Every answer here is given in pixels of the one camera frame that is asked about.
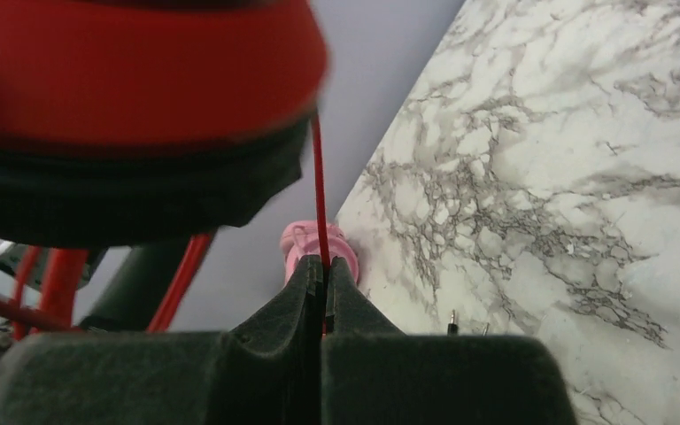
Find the red black headphones with cable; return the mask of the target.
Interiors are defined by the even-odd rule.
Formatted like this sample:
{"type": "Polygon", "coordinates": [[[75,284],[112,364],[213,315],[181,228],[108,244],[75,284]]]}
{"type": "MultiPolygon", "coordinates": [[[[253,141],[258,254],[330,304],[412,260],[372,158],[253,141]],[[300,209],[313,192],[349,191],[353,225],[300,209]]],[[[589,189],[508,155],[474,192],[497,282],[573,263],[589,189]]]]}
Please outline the red black headphones with cable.
{"type": "Polygon", "coordinates": [[[0,317],[166,333],[215,232],[301,175],[328,66],[307,1],[0,1],[0,317]]]}

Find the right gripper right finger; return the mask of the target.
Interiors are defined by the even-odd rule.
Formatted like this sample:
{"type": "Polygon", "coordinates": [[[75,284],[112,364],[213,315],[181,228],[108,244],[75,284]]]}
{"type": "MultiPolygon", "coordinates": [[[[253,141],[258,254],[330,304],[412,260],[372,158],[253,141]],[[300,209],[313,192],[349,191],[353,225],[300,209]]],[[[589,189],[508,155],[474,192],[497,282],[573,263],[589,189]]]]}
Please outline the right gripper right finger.
{"type": "Polygon", "coordinates": [[[559,367],[525,336],[414,336],[329,272],[331,330],[321,344],[325,424],[573,424],[559,367]]]}

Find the pink headphones with cable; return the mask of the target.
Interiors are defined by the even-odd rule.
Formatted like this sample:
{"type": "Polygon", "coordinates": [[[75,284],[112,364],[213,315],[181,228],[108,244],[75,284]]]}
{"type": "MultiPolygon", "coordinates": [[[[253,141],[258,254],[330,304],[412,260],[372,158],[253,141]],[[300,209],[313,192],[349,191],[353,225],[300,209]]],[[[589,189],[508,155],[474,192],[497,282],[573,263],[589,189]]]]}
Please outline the pink headphones with cable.
{"type": "MultiPolygon", "coordinates": [[[[359,262],[355,251],[348,244],[342,230],[333,224],[327,225],[330,258],[345,259],[355,284],[359,283],[359,262]]],[[[284,257],[286,286],[295,272],[299,260],[305,255],[321,253],[319,228],[316,221],[301,220],[290,223],[282,232],[280,248],[284,257]]]]}

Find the black blue headphones with cable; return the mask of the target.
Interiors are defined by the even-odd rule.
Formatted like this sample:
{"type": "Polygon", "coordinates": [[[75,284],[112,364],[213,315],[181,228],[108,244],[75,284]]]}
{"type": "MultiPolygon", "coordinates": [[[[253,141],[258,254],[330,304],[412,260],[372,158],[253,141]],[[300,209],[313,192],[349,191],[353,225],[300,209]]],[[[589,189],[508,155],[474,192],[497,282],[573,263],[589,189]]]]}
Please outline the black blue headphones with cable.
{"type": "Polygon", "coordinates": [[[456,310],[451,310],[446,326],[446,335],[457,336],[465,332],[468,335],[486,336],[490,332],[490,328],[491,325],[488,322],[476,321],[468,317],[461,319],[456,310]]]}

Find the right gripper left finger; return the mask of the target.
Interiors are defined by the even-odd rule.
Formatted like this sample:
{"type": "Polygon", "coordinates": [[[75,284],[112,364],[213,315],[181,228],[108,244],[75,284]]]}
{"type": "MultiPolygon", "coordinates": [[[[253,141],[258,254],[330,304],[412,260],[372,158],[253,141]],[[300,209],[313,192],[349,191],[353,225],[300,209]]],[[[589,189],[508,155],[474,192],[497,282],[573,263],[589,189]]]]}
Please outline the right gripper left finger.
{"type": "Polygon", "coordinates": [[[43,333],[0,359],[0,424],[317,424],[320,260],[230,331],[43,333]]]}

